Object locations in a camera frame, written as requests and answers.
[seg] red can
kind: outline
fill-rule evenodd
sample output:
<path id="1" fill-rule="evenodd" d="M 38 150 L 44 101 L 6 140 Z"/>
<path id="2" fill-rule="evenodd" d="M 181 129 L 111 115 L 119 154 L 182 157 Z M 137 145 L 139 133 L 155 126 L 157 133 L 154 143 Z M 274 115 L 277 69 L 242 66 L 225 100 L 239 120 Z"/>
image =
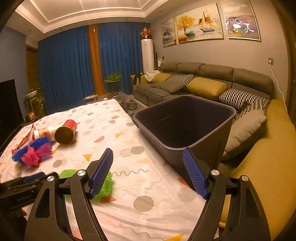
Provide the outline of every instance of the red can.
<path id="1" fill-rule="evenodd" d="M 70 144 L 75 137 L 77 123 L 74 120 L 67 120 L 61 127 L 55 131 L 55 139 L 57 143 L 62 145 Z"/>

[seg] blue curtain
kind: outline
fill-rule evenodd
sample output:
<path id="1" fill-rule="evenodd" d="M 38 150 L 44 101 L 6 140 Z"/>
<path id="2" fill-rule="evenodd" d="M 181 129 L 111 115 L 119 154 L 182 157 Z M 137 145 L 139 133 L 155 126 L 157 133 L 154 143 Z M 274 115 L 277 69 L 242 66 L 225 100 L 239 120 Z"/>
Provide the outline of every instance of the blue curtain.
<path id="1" fill-rule="evenodd" d="M 74 28 L 39 42 L 38 69 L 49 114 L 83 104 L 95 94 L 88 26 Z"/>
<path id="2" fill-rule="evenodd" d="M 114 72 L 121 74 L 120 87 L 125 94 L 132 93 L 130 75 L 143 71 L 141 36 L 149 23 L 99 23 L 99 50 L 103 80 Z"/>

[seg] silver screw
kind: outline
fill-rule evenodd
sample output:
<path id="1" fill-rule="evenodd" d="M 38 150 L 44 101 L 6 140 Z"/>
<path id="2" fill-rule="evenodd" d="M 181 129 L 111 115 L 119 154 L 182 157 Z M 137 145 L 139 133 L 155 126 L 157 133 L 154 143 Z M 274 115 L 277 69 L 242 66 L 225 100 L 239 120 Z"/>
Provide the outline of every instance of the silver screw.
<path id="1" fill-rule="evenodd" d="M 53 180 L 54 180 L 54 176 L 49 176 L 49 177 L 47 178 L 47 180 L 48 180 L 49 182 L 53 181 Z"/>
<path id="2" fill-rule="evenodd" d="M 245 181 L 245 182 L 247 182 L 249 180 L 249 178 L 246 175 L 243 175 L 242 176 L 242 180 Z"/>
<path id="3" fill-rule="evenodd" d="M 78 175 L 78 176 L 84 176 L 84 175 L 85 175 L 85 170 L 79 170 L 79 171 L 77 172 L 77 175 Z"/>
<path id="4" fill-rule="evenodd" d="M 218 176 L 220 174 L 220 172 L 218 170 L 212 170 L 211 174 L 214 176 Z"/>

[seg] black trash bin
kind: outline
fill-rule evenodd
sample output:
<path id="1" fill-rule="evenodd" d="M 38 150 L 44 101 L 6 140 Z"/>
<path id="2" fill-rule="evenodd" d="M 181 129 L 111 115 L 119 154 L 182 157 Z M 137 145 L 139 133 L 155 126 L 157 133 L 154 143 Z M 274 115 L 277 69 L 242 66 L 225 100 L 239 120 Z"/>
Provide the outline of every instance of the black trash bin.
<path id="1" fill-rule="evenodd" d="M 236 110 L 197 96 L 180 96 L 137 112 L 140 131 L 194 189 L 182 153 L 190 147 L 196 157 L 216 169 L 223 155 Z"/>

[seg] black and white patterned pillow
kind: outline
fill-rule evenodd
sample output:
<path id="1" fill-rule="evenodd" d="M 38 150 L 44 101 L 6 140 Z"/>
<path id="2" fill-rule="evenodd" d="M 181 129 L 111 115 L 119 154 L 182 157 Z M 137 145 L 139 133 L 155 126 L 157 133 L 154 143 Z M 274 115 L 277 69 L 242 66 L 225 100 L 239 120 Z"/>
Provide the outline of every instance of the black and white patterned pillow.
<path id="1" fill-rule="evenodd" d="M 222 104 L 232 106 L 237 111 L 240 111 L 244 102 L 254 103 L 255 101 L 261 99 L 263 110 L 266 111 L 269 106 L 269 100 L 267 98 L 262 98 L 258 95 L 254 95 L 248 92 L 244 92 L 237 89 L 228 89 L 222 95 L 220 95 L 219 100 Z"/>
<path id="2" fill-rule="evenodd" d="M 237 116 L 236 121 L 241 118 L 243 115 L 245 115 L 246 113 L 248 113 L 251 110 L 263 110 L 264 112 L 267 111 L 267 108 L 270 104 L 270 101 L 268 101 L 268 103 L 266 103 L 267 99 L 264 98 L 260 98 L 258 100 L 256 100 L 255 102 L 249 104 L 246 108 L 244 108 L 239 115 Z"/>
<path id="3" fill-rule="evenodd" d="M 191 80 L 194 79 L 193 74 L 185 74 L 185 75 L 172 75 L 168 78 L 167 81 L 177 81 L 185 84 L 184 90 L 186 90 L 186 86 L 190 83 Z"/>

